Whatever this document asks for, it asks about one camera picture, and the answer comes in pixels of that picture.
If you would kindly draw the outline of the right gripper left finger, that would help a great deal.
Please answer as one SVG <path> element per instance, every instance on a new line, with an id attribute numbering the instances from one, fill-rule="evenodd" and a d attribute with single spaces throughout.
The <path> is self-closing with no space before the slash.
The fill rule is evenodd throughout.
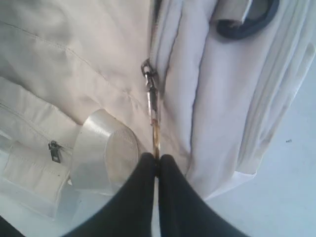
<path id="1" fill-rule="evenodd" d="M 66 237 L 150 237 L 156 161 L 143 153 L 119 191 L 87 221 Z"/>

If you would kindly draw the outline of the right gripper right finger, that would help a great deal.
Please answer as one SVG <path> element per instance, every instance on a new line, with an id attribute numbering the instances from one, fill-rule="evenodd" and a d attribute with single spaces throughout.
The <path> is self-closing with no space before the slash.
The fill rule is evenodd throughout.
<path id="1" fill-rule="evenodd" d="M 171 155 L 158 165 L 158 204 L 162 237 L 246 237 L 213 211 L 193 190 Z"/>

